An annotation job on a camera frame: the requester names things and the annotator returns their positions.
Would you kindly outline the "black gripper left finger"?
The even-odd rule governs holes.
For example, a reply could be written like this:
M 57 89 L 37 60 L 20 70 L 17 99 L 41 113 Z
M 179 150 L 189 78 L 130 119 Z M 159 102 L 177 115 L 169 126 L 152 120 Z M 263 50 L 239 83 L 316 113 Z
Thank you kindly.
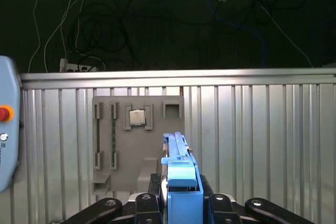
M 104 198 L 61 223 L 163 223 L 160 182 L 161 175 L 151 174 L 147 192 L 131 195 L 127 203 Z

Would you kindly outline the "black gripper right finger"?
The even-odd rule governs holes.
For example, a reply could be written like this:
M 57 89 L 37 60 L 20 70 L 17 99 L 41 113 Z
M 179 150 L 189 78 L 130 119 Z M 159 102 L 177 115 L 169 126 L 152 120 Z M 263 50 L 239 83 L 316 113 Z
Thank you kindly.
M 204 223 L 313 224 L 263 198 L 247 199 L 241 205 L 231 195 L 215 193 L 206 176 L 201 175 L 201 181 L 204 190 Z

